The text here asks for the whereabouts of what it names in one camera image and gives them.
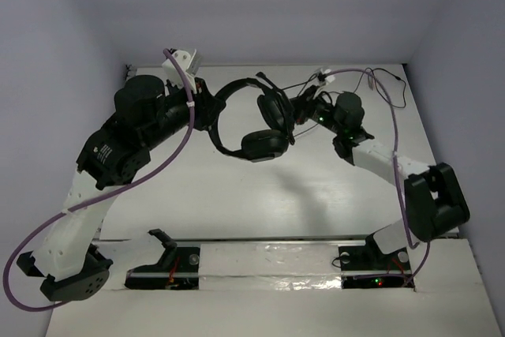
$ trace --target gray wall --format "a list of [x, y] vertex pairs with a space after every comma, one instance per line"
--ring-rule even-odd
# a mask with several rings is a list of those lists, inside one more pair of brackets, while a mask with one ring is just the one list
[[128, 63], [406, 62], [443, 0], [92, 0]]
[[437, 159], [457, 170], [465, 228], [505, 323], [505, 0], [448, 0], [408, 65]]
[[[85, 137], [113, 110], [123, 65], [76, 0], [0, 0], [0, 266], [29, 231], [58, 212]], [[14, 291], [44, 303], [36, 280]], [[0, 334], [45, 334], [0, 291]]]

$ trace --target wall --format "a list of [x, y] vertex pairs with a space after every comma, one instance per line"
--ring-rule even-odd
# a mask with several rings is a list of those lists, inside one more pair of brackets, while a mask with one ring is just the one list
[[465, 232], [502, 330], [504, 25], [505, 0], [448, 0], [408, 65], [436, 158], [455, 167], [466, 195]]
[[[123, 64], [77, 0], [0, 0], [0, 265], [58, 212], [86, 136], [113, 110]], [[44, 303], [36, 280], [14, 291]], [[2, 336], [44, 335], [49, 313], [11, 307], [0, 292]]]
[[443, 0], [92, 0], [122, 57], [167, 43], [211, 63], [406, 62]]

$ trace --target ear cushion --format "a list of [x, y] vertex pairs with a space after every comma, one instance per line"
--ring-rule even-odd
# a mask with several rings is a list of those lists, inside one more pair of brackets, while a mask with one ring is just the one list
[[241, 147], [247, 159], [254, 162], [280, 157], [286, 152], [289, 144], [283, 132], [269, 129], [244, 136]]
[[279, 109], [279, 101], [274, 95], [260, 95], [258, 96], [257, 103], [261, 116], [263, 116], [263, 119], [270, 128], [282, 131], [286, 130], [284, 115]]

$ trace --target black headphones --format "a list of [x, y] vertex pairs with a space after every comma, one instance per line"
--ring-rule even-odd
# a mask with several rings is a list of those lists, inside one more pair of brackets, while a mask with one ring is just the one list
[[273, 84], [263, 73], [257, 77], [267, 82], [261, 83], [255, 78], [238, 79], [221, 88], [215, 98], [226, 102], [238, 90], [245, 87], [261, 89], [263, 95], [258, 96], [257, 104], [263, 119], [270, 129], [250, 133], [242, 138], [241, 149], [232, 152], [226, 149], [219, 137], [219, 116], [208, 131], [212, 143], [219, 152], [232, 157], [247, 159], [252, 162], [266, 161], [280, 157], [284, 154], [289, 144], [294, 144], [294, 110], [286, 93]]

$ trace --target ear cup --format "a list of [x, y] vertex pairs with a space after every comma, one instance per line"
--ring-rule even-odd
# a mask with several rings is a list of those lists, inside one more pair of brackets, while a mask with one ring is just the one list
[[289, 144], [284, 133], [269, 129], [244, 136], [241, 147], [248, 160], [258, 162], [280, 157], [286, 152]]
[[286, 121], [284, 113], [279, 108], [279, 100], [273, 94], [258, 96], [258, 107], [260, 108], [261, 116], [272, 129], [286, 131]]

